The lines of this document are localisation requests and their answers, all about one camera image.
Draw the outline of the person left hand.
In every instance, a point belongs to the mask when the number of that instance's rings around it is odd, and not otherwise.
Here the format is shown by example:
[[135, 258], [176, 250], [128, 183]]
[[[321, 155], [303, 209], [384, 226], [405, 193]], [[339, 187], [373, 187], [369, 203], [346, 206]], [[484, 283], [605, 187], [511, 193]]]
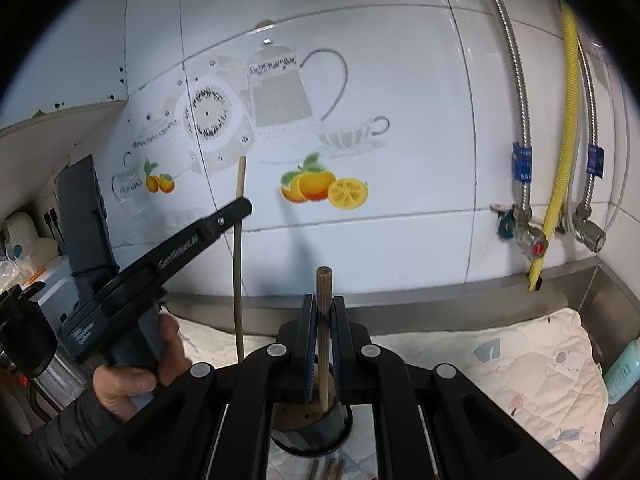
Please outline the person left hand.
[[92, 386], [96, 398], [107, 411], [124, 422], [138, 411], [134, 405], [135, 396], [151, 393], [158, 385], [169, 386], [192, 365], [184, 352], [176, 319], [161, 313], [158, 329], [165, 341], [165, 351], [156, 374], [142, 368], [106, 365], [93, 372]]

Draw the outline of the dark sleeved left forearm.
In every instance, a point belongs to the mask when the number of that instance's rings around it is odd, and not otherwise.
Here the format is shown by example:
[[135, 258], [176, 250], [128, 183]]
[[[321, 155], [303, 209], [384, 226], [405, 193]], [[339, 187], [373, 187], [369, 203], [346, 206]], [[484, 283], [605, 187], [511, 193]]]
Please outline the dark sleeved left forearm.
[[27, 456], [50, 478], [63, 477], [137, 414], [130, 399], [124, 405], [129, 414], [116, 414], [93, 388], [85, 390], [58, 416], [24, 437]]

